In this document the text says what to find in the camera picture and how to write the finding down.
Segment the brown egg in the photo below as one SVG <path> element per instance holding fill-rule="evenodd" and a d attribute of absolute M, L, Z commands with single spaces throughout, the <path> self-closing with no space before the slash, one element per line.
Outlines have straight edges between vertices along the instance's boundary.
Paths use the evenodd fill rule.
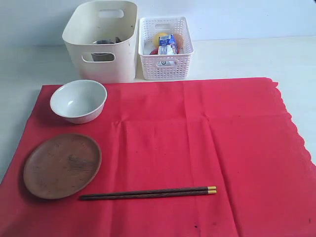
<path fill-rule="evenodd" d="M 174 36 L 174 39 L 175 39 L 175 41 L 176 41 L 177 48 L 178 48 L 178 49 L 183 48 L 184 39 L 183 39 L 182 35 L 181 35 L 181 34 L 174 33 L 173 36 Z"/>

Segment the white ceramic bowl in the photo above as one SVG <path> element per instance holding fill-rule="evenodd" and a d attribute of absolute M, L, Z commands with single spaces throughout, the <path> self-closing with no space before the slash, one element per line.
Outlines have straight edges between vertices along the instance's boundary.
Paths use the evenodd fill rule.
<path fill-rule="evenodd" d="M 59 87 L 50 98 L 50 108 L 73 124 L 88 123 L 102 112 L 108 93 L 101 83 L 81 79 Z"/>

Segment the round wooden plate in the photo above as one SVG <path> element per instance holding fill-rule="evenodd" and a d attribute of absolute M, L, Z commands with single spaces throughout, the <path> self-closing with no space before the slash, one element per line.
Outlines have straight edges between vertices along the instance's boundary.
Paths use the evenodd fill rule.
<path fill-rule="evenodd" d="M 95 140 L 76 133 L 54 136 L 26 159 L 23 181 L 42 199 L 61 199 L 85 188 L 96 176 L 102 152 Z"/>

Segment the red tablecloth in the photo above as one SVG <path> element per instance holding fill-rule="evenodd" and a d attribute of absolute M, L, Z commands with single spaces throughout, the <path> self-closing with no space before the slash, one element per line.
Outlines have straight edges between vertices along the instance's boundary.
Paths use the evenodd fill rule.
<path fill-rule="evenodd" d="M 269 78 L 108 84 L 102 114 L 74 125 L 43 86 L 0 186 L 3 237 L 313 237 L 316 167 Z M 23 166 L 62 133 L 92 137 L 102 163 L 81 194 L 216 186 L 214 195 L 48 201 Z"/>

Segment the red sausage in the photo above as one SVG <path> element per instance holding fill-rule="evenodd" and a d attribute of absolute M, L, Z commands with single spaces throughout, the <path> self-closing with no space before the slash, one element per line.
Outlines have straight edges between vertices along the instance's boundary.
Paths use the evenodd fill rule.
<path fill-rule="evenodd" d="M 156 48 L 150 52 L 150 55 L 157 55 L 157 54 L 158 54 L 158 48 Z"/>

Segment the large cream plastic bin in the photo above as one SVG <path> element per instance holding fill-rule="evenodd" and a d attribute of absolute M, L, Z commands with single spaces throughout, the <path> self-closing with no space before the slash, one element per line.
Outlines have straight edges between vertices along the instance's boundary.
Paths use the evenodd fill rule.
<path fill-rule="evenodd" d="M 82 79 L 101 83 L 130 82 L 136 76 L 138 7 L 130 1 L 90 1 L 79 5 L 62 39 Z M 114 44 L 93 44 L 112 40 Z M 92 53 L 112 53 L 112 62 L 94 62 Z"/>

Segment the stainless steel cup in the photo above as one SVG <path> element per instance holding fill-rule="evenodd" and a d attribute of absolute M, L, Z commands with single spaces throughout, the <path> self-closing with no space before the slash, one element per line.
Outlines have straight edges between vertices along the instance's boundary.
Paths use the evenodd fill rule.
<path fill-rule="evenodd" d="M 114 44 L 114 42 L 112 40 L 99 40 L 99 41 L 95 41 L 93 44 Z M 115 56 L 112 53 L 105 53 L 105 52 L 101 52 L 101 53 L 92 53 L 91 54 L 92 59 L 94 62 L 112 62 L 115 59 Z"/>

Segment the blue white milk carton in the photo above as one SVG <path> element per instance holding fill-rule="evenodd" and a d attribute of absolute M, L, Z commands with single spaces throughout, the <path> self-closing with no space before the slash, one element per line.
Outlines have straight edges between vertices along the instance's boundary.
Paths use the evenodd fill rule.
<path fill-rule="evenodd" d="M 176 55 L 178 46 L 174 34 L 160 36 L 158 39 L 158 55 Z"/>

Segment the white perforated plastic basket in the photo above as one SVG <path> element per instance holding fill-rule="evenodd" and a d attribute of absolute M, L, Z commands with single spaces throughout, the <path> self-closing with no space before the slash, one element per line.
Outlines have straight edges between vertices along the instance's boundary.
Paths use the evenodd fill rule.
<path fill-rule="evenodd" d="M 157 33 L 181 34 L 183 48 L 176 55 L 150 55 Z M 188 76 L 194 52 L 187 19 L 184 16 L 143 17 L 139 20 L 138 54 L 146 80 L 176 80 Z"/>

